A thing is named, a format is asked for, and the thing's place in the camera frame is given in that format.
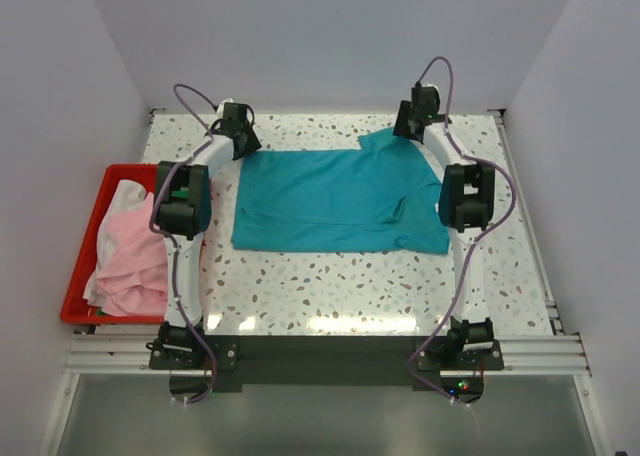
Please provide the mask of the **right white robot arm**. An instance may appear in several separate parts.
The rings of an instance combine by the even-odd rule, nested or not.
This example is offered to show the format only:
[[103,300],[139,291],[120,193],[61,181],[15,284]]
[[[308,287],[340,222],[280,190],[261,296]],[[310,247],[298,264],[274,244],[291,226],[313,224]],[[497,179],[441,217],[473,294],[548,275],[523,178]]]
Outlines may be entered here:
[[473,160],[449,124],[440,112],[438,88],[416,83],[410,98],[400,102],[393,134],[426,147],[443,169],[437,212],[450,235],[456,289],[444,317],[446,334],[435,336],[426,351],[466,369],[494,341],[479,238],[494,215],[495,169]]

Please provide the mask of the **teal t shirt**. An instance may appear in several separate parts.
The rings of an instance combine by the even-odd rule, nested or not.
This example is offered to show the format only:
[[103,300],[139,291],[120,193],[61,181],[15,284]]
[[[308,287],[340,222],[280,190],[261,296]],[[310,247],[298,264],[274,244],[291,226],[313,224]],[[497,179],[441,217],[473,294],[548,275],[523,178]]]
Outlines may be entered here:
[[410,141],[380,130],[356,149],[260,151],[239,177],[231,242],[239,250],[445,255],[440,181]]

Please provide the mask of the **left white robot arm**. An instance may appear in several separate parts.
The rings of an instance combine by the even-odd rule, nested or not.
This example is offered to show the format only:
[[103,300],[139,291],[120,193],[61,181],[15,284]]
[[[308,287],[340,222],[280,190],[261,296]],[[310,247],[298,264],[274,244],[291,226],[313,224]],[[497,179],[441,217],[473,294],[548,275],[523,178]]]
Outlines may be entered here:
[[226,164],[261,148],[255,114],[245,104],[223,101],[217,119],[206,125],[203,142],[183,161],[156,166],[150,230],[163,238],[168,264],[168,301],[164,322],[195,329],[203,317],[200,251],[212,220],[210,179]]

